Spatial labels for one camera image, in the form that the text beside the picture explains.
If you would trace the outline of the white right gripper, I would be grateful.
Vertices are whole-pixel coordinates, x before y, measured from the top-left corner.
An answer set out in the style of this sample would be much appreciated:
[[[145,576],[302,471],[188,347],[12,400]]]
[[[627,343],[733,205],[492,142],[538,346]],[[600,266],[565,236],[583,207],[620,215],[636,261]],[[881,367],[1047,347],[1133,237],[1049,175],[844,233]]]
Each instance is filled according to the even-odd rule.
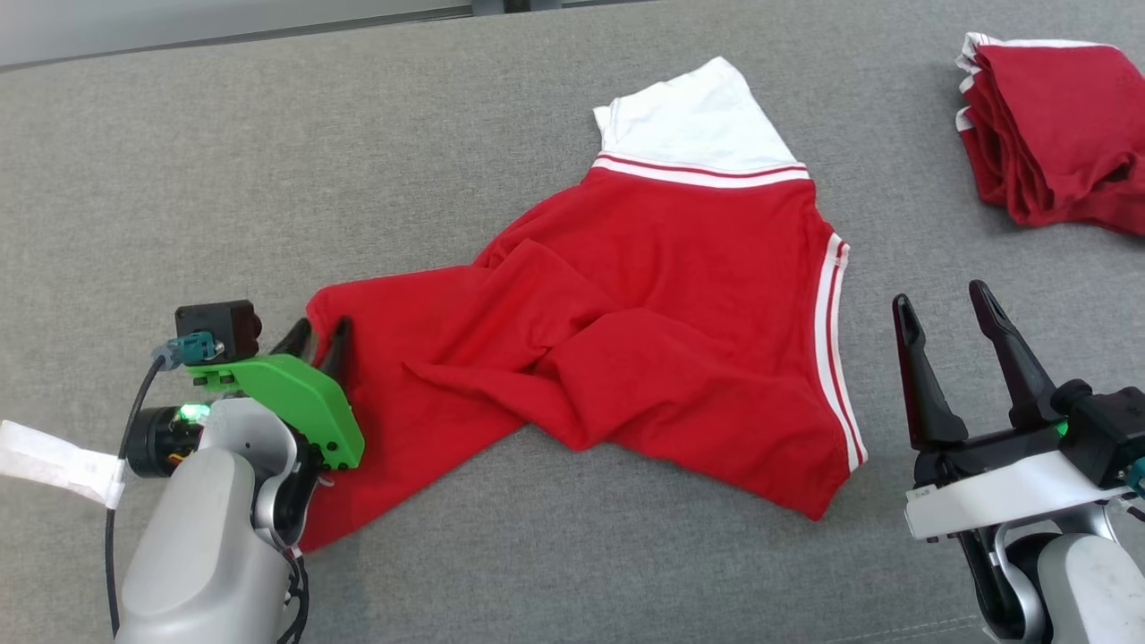
[[[1066,425],[1051,406],[1055,382],[982,280],[969,282],[978,325],[997,352],[1011,400],[1013,429],[969,439],[951,413],[927,359],[927,335],[911,298],[893,298],[905,416],[913,450],[913,489],[905,523],[913,537],[948,537],[962,531],[1022,521],[1129,493],[1088,480],[1058,443]],[[1014,429],[1035,429],[1017,432]]]

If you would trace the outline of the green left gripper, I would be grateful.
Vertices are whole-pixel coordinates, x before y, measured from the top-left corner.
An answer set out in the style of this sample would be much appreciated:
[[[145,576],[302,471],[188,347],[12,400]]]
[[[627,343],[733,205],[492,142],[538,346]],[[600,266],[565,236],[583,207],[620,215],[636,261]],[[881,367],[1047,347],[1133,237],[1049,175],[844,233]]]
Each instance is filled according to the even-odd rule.
[[[287,427],[318,443],[332,469],[360,468],[365,440],[346,385],[352,319],[339,319],[318,369],[311,367],[311,323],[298,319],[269,355],[222,364],[188,364],[192,379],[214,393],[240,392],[274,413]]]

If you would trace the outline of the red shorts white stripe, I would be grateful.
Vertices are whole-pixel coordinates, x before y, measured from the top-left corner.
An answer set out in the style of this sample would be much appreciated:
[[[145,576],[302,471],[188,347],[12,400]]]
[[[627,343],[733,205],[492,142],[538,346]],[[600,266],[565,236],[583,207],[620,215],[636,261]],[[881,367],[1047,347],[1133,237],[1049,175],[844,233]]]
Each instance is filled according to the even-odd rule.
[[[1145,76],[1124,52],[970,32],[955,127],[980,201],[1022,227],[1145,238]]]

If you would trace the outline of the red jersey white sleeves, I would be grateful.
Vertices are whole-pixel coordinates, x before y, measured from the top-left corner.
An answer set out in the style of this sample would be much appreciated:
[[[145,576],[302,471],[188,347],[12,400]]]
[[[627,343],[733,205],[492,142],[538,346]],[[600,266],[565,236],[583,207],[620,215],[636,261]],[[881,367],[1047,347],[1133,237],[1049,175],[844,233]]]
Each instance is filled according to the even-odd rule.
[[[594,110],[601,150],[469,265],[329,285],[349,322],[360,466],[306,551],[363,529],[526,424],[614,443],[811,521],[864,463],[838,350],[848,244],[722,57]]]

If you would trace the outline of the grey partition base rail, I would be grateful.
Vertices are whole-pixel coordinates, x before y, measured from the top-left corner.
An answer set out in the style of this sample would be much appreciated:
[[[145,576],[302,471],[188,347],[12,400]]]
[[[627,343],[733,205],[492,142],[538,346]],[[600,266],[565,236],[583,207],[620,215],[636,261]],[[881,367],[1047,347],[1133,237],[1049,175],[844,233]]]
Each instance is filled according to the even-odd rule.
[[[471,16],[461,0],[0,0],[0,73]]]

